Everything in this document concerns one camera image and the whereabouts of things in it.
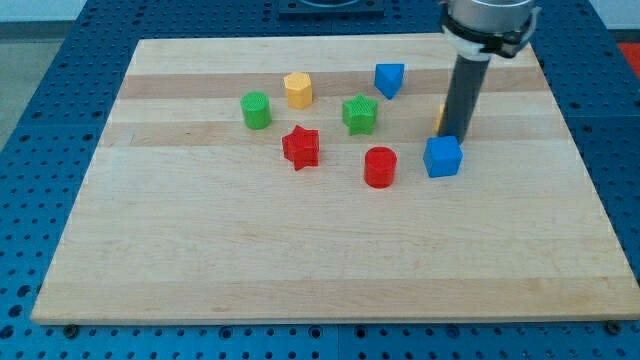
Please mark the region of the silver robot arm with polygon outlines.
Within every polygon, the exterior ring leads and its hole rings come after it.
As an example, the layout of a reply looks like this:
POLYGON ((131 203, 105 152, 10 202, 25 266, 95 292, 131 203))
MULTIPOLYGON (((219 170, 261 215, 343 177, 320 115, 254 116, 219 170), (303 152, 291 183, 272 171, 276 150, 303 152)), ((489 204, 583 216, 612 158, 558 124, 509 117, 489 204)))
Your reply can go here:
POLYGON ((535 0, 444 1, 441 30, 466 60, 510 59, 529 43, 541 10, 535 0))

